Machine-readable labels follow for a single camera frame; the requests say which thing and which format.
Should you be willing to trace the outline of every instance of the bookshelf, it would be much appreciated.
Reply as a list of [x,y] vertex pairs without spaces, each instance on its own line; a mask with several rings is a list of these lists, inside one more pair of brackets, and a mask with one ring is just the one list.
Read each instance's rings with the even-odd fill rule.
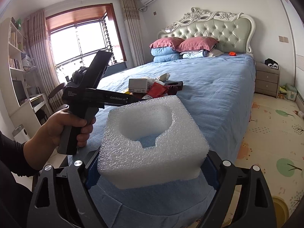
[[[26,39],[11,22],[11,18],[5,19],[0,26],[0,88],[4,104],[10,119],[15,127],[23,124],[30,137],[33,137],[40,128],[40,123],[35,115],[37,110],[46,107],[48,116],[51,109],[47,104],[46,95],[39,95],[38,100],[29,97],[29,81],[32,88],[37,85],[39,78],[36,75],[36,68],[31,73],[24,71],[22,67],[21,54],[25,53]],[[13,80],[21,81],[27,99],[23,104],[19,104],[13,86]]]

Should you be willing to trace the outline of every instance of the cardboard box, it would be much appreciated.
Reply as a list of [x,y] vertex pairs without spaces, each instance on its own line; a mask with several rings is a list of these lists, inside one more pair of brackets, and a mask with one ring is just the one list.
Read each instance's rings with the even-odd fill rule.
[[131,93],[147,93],[152,86],[149,79],[129,79],[129,92]]

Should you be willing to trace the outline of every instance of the desk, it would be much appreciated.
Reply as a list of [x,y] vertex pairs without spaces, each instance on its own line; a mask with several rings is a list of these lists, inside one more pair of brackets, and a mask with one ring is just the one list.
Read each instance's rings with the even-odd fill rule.
[[50,117],[53,114],[45,93],[37,94],[36,96],[31,97],[29,101],[35,113],[45,105],[45,107],[47,108],[46,114],[48,115],[48,117]]

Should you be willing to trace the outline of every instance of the black cloth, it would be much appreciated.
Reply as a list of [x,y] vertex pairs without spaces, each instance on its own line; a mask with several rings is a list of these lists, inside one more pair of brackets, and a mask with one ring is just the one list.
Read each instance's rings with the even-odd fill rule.
[[0,131],[0,227],[26,227],[32,192],[15,181],[12,173],[33,176],[37,170],[25,160],[23,145]]
[[274,63],[276,63],[276,64],[278,64],[276,61],[274,61],[274,60],[272,60],[271,58],[268,58],[268,59],[266,59],[265,61],[264,61],[264,63],[268,66],[268,64],[274,64]]

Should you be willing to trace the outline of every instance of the black sleeve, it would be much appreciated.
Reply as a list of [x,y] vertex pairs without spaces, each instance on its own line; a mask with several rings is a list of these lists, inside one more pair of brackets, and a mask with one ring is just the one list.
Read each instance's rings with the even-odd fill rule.
[[0,160],[18,176],[33,176],[38,170],[31,168],[25,160],[23,145],[4,136],[0,131]]

